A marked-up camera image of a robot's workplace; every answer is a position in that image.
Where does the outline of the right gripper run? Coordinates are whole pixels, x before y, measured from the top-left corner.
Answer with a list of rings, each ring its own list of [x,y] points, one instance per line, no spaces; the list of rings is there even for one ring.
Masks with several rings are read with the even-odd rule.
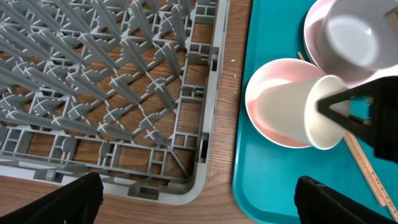
[[[368,119],[351,114],[350,101],[364,96],[373,99]],[[372,146],[376,157],[397,163],[397,76],[329,94],[317,101],[317,110]]]

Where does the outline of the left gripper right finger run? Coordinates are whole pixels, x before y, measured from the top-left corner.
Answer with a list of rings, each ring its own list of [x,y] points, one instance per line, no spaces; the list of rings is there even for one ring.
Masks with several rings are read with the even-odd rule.
[[[298,178],[294,204],[300,221],[305,224],[395,224],[306,175]]]

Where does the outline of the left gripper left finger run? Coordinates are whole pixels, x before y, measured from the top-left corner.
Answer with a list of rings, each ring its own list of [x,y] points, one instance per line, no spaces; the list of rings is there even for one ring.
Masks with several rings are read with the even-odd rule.
[[[79,179],[1,217],[6,224],[93,224],[103,202],[103,183],[96,172]]]

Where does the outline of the wooden chopstick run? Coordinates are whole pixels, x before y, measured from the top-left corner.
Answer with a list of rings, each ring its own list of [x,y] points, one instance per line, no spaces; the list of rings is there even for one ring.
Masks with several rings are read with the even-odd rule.
[[[344,101],[365,99],[365,118],[343,115],[331,107]],[[317,101],[317,110],[347,130],[344,140],[377,201],[387,207],[394,221],[397,208],[365,155],[359,140],[374,150],[379,159],[397,162],[397,77],[386,76]]]
[[[384,187],[380,183],[378,176],[376,175],[358,140],[350,132],[347,132],[343,139],[352,156],[354,157],[354,160],[356,161],[364,178],[366,179],[366,182],[368,183],[371,191],[376,197],[377,202],[380,204],[380,206],[386,207],[387,199],[385,193],[383,192]]]

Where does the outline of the white paper cup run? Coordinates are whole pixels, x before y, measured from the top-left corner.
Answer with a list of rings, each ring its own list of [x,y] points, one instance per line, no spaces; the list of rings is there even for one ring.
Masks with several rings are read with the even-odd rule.
[[[346,130],[322,115],[317,102],[346,89],[335,75],[273,86],[256,98],[257,117],[278,134],[327,150],[343,139]]]

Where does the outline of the grey green bowl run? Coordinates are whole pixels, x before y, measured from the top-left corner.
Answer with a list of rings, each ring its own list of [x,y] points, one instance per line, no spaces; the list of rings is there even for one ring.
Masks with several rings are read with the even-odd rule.
[[[396,9],[396,0],[336,0],[319,34],[321,57],[355,72],[396,66],[397,31],[387,19]]]

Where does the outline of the pink shallow bowl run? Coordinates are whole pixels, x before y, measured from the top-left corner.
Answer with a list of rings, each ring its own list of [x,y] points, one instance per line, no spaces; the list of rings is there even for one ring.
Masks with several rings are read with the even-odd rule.
[[[246,111],[255,129],[266,139],[283,147],[295,149],[310,147],[308,144],[278,134],[262,124],[256,113],[256,98],[270,87],[311,80],[324,75],[323,71],[311,63],[294,58],[273,60],[258,68],[249,79],[244,94]]]

